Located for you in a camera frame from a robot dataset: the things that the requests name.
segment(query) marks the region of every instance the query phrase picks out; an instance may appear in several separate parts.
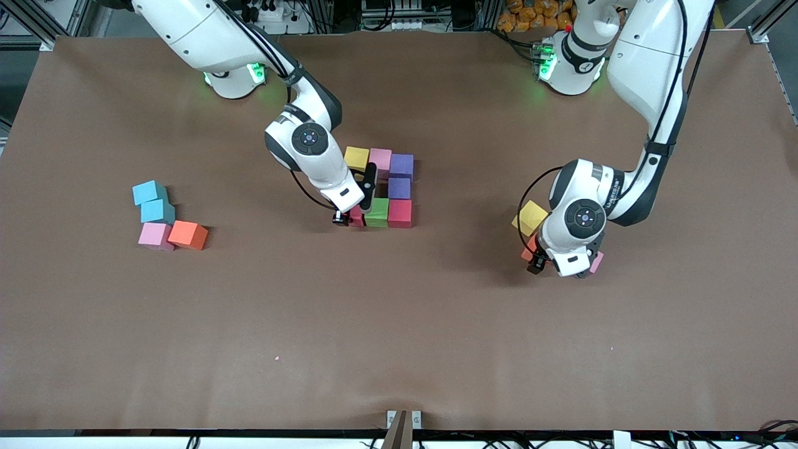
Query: power strip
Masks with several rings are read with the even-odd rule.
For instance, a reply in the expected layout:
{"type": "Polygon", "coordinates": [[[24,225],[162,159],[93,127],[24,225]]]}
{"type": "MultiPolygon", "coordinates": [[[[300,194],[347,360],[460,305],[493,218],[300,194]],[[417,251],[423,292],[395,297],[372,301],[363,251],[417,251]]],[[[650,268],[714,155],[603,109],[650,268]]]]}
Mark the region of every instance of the power strip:
{"type": "Polygon", "coordinates": [[[391,22],[391,31],[421,31],[423,26],[420,19],[401,19],[391,22]]]}
{"type": "Polygon", "coordinates": [[[282,22],[285,12],[285,6],[282,4],[282,2],[275,3],[274,11],[260,11],[260,14],[258,14],[258,22],[282,22]]]}

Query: orange cube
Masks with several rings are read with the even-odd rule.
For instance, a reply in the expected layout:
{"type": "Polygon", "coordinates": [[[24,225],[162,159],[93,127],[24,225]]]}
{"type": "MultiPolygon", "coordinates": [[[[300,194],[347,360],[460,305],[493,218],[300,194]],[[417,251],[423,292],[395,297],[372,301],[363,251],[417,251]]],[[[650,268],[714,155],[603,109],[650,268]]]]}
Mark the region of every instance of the orange cube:
{"type": "Polygon", "coordinates": [[[175,221],[172,232],[167,241],[181,248],[190,248],[202,251],[207,239],[207,229],[190,221],[175,221]]]}
{"type": "MultiPolygon", "coordinates": [[[[532,251],[537,251],[538,250],[538,242],[537,242],[536,238],[537,238],[537,234],[532,234],[532,236],[529,237],[529,241],[527,242],[527,246],[532,251]]],[[[532,262],[532,253],[529,252],[529,249],[527,249],[526,246],[523,247],[523,252],[521,253],[521,258],[523,258],[527,262],[532,262]]]]}

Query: stack of cubes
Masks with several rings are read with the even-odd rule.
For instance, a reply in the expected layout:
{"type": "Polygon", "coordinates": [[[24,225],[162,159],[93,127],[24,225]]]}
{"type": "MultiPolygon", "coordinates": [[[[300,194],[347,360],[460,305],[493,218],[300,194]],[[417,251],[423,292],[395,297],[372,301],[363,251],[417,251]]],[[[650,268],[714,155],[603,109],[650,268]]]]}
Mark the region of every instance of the stack of cubes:
{"type": "Polygon", "coordinates": [[[371,210],[364,214],[360,207],[350,211],[351,225],[364,228],[412,228],[413,200],[413,155],[394,153],[389,149],[346,147],[346,164],[355,170],[365,171],[365,166],[373,162],[377,166],[377,182],[385,187],[387,197],[375,197],[371,210]]]}
{"type": "Polygon", "coordinates": [[[166,188],[156,181],[133,187],[133,204],[139,207],[141,234],[139,244],[159,251],[172,251],[175,246],[202,250],[207,229],[175,217],[175,206],[169,203],[166,188]]]}

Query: foam block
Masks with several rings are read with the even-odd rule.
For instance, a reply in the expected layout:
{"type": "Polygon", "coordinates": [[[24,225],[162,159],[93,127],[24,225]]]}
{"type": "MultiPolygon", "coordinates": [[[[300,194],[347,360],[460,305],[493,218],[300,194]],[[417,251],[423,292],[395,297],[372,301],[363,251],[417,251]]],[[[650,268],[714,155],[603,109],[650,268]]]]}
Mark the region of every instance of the foam block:
{"type": "Polygon", "coordinates": [[[350,226],[355,228],[365,227],[365,221],[363,221],[363,210],[360,209],[360,206],[355,206],[350,210],[350,218],[352,219],[350,226]]]}
{"type": "MultiPolygon", "coordinates": [[[[527,242],[527,246],[532,251],[537,251],[538,249],[538,242],[535,240],[535,238],[536,235],[533,234],[532,236],[529,237],[529,241],[527,242]]],[[[526,249],[526,247],[524,247],[523,252],[521,253],[521,258],[527,262],[532,262],[532,253],[529,252],[529,249],[526,249]]]]}
{"type": "Polygon", "coordinates": [[[413,180],[413,155],[392,154],[389,177],[406,177],[413,180]]]}
{"type": "MultiPolygon", "coordinates": [[[[529,236],[543,223],[543,220],[548,217],[548,212],[535,204],[534,201],[527,201],[526,205],[521,209],[520,215],[521,233],[525,236],[529,236]]],[[[517,218],[518,216],[512,218],[513,228],[518,228],[517,218]]]]}
{"type": "Polygon", "coordinates": [[[175,206],[166,200],[147,201],[141,205],[142,223],[175,224],[175,206]]]}
{"type": "Polygon", "coordinates": [[[604,258],[604,253],[599,251],[596,254],[596,258],[593,259],[593,264],[591,264],[590,272],[591,274],[595,274],[599,270],[599,265],[601,264],[601,260],[604,258]]]}
{"type": "Polygon", "coordinates": [[[388,198],[391,200],[409,200],[410,179],[406,177],[388,178],[388,198]]]}
{"type": "Polygon", "coordinates": [[[164,200],[169,202],[166,188],[156,181],[147,181],[133,186],[133,204],[140,206],[147,201],[164,200]]]}
{"type": "Polygon", "coordinates": [[[139,244],[159,251],[173,251],[175,245],[167,241],[172,226],[165,223],[144,223],[141,226],[139,244]]]}
{"type": "Polygon", "coordinates": [[[388,227],[413,227],[413,202],[411,200],[390,200],[390,206],[388,208],[388,227]]]}
{"type": "Polygon", "coordinates": [[[371,211],[365,215],[365,225],[370,228],[387,228],[388,207],[388,198],[374,198],[371,201],[371,211]]]}
{"type": "Polygon", "coordinates": [[[202,251],[207,239],[207,229],[190,221],[175,221],[172,232],[169,233],[169,243],[181,248],[202,251]]]}
{"type": "Polygon", "coordinates": [[[346,153],[344,153],[344,161],[351,169],[363,171],[369,163],[369,150],[348,146],[346,147],[346,153]]]}
{"type": "Polygon", "coordinates": [[[391,153],[393,151],[382,148],[372,148],[369,153],[369,162],[377,166],[377,178],[388,179],[388,172],[391,168],[391,153]]]}

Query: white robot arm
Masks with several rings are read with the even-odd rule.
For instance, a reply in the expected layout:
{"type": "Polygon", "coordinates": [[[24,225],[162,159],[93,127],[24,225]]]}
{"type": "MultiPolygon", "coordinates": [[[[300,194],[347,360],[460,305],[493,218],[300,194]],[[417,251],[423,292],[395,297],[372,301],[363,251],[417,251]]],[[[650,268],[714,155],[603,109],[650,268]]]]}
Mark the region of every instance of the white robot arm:
{"type": "MultiPolygon", "coordinates": [[[[550,65],[553,70],[544,80],[555,89],[578,86],[573,93],[590,87],[596,77],[593,70],[600,70],[599,61],[613,30],[618,29],[615,6],[619,1],[576,3],[579,16],[572,32],[561,35],[553,47],[562,59],[555,67],[550,65]]],[[[631,10],[607,73],[615,92],[648,122],[648,138],[632,172],[583,159],[563,166],[549,194],[551,215],[535,237],[538,254],[530,264],[531,272],[539,272],[551,260],[560,276],[586,276],[607,221],[629,226],[648,217],[676,145],[687,102],[682,71],[708,21],[713,0],[620,4],[631,10]]]]}
{"type": "Polygon", "coordinates": [[[209,74],[223,97],[242,97],[259,84],[251,63],[277,73],[297,95],[266,128],[267,149],[287,169],[304,172],[341,213],[364,200],[331,133],[341,123],[341,103],[267,34],[222,0],[132,0],[132,6],[187,64],[209,74]]]}

